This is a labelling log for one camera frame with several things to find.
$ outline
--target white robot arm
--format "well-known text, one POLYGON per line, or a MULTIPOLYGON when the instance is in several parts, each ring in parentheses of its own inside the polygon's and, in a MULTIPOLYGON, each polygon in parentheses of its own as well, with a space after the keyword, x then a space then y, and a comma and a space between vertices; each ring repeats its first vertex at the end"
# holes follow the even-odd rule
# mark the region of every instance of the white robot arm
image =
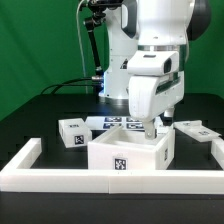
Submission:
POLYGON ((116 59, 116 63, 113 66, 111 62, 106 72, 105 89, 100 96, 119 99, 121 95, 125 99, 128 72, 131 77, 128 95, 130 115, 142 121, 146 138, 153 139, 154 118, 172 111, 183 98, 184 64, 188 57, 187 28, 192 23, 192 15, 196 14, 196 20, 200 22, 197 26, 191 24, 191 39, 196 39, 206 30, 210 22, 208 0, 89 0, 88 3, 96 17, 106 9, 121 7, 121 29, 130 38, 137 37, 138 43, 131 42, 131 47, 128 44, 125 46, 129 39, 117 31, 120 19, 118 11, 107 13, 107 26, 112 31, 109 32, 111 49, 116 49, 110 55, 113 60, 116 59), (122 36, 122 40, 119 42, 114 35, 116 38, 122 36), (124 58, 128 59, 127 72, 121 73, 120 62, 123 63, 124 58), (116 94, 117 83, 121 85, 116 94))
POLYGON ((155 137, 154 118, 184 95, 187 27, 195 0, 138 0, 138 50, 128 62, 129 111, 155 137))

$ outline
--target green backdrop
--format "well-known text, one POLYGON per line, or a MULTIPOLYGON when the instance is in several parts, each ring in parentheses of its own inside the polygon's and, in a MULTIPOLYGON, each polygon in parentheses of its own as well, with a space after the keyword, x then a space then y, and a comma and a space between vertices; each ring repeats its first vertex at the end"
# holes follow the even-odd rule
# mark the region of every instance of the green backdrop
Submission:
MULTIPOLYGON (((214 93, 224 97, 224 2, 210 0, 212 23, 190 43, 185 92, 214 93)), ((47 86, 82 77, 77 38, 78 0, 0 1, 0 119, 47 86)), ((87 75, 94 74, 87 33, 81 21, 87 75)), ((108 65, 105 27, 96 30, 101 62, 108 65)), ((84 92, 68 87, 67 92, 84 92)))

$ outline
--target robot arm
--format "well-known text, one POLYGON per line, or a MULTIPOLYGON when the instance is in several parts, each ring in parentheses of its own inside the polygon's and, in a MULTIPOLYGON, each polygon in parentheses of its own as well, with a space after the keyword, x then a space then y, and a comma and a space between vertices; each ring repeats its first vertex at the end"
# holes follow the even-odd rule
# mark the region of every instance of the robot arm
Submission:
POLYGON ((196 0, 138 0, 138 50, 128 62, 129 111, 155 137, 154 118, 184 95, 187 28, 196 0))
MULTIPOLYGON (((153 139, 154 118, 173 108, 183 98, 188 35, 196 39, 206 30, 210 22, 210 8, 208 0, 88 1, 88 7, 95 17, 106 9, 120 6, 123 31, 130 38, 138 37, 138 49, 127 63, 127 71, 131 77, 129 111, 133 118, 142 121, 146 138, 153 139)), ((114 86, 113 82, 118 83, 117 79, 120 77, 116 80, 105 79, 108 80, 106 84, 114 86)))

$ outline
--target white border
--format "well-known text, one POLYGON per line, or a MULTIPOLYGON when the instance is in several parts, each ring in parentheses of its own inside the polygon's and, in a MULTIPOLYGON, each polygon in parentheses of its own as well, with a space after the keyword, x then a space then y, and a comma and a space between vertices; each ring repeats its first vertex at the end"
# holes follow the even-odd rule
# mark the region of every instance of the white border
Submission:
POLYGON ((0 173, 1 191, 224 194, 223 171, 29 169, 41 151, 30 139, 0 173))

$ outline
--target qr code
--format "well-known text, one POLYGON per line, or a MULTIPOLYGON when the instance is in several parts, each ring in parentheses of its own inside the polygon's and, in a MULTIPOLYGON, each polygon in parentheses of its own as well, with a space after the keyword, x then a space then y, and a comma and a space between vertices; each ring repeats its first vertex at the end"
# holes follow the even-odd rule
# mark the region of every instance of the qr code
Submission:
POLYGON ((84 136, 83 135, 75 136, 75 145, 82 145, 82 144, 84 144, 84 136))
POLYGON ((126 159, 114 159, 115 170, 127 170, 127 160, 126 159))

